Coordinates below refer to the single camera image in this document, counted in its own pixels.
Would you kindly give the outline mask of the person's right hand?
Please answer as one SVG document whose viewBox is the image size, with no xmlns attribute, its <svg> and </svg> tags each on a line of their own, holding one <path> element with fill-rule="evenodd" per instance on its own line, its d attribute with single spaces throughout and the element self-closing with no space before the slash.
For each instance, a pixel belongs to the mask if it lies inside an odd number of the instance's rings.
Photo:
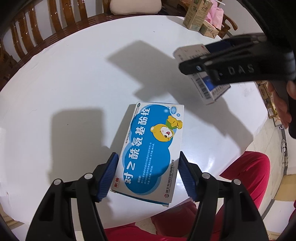
<svg viewBox="0 0 296 241">
<path fill-rule="evenodd" d="M 276 107 L 276 111 L 278 113 L 278 116 L 280 117 L 281 123 L 283 124 L 284 128 L 288 128 L 288 125 L 292 121 L 292 116 L 288 111 L 287 103 L 279 97 L 276 90 L 274 89 L 273 84 L 270 81 L 268 81 L 267 83 L 268 83 L 267 89 L 273 97 L 273 102 Z M 295 83 L 294 82 L 289 81 L 287 83 L 287 93 L 291 98 L 293 98 L 293 99 L 296 98 Z"/>
</svg>

